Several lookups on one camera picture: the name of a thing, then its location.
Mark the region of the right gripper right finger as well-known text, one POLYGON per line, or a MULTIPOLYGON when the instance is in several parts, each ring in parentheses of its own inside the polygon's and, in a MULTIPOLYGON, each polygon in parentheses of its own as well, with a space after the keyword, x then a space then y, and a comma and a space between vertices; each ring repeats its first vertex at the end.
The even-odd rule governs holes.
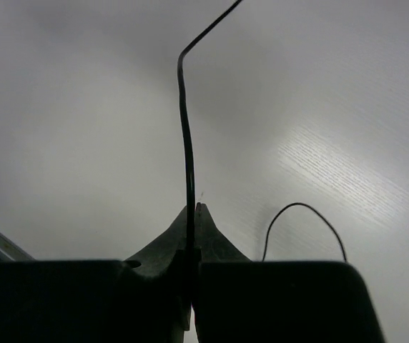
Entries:
POLYGON ((366 284, 346 262, 252 262, 195 212, 200 342, 383 342, 366 284))

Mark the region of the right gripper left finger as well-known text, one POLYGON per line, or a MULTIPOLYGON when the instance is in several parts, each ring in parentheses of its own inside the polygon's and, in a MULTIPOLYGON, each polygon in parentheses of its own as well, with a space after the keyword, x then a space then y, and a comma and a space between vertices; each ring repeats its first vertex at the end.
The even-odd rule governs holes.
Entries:
POLYGON ((182 342, 190 214, 125 260, 0 261, 0 342, 182 342))

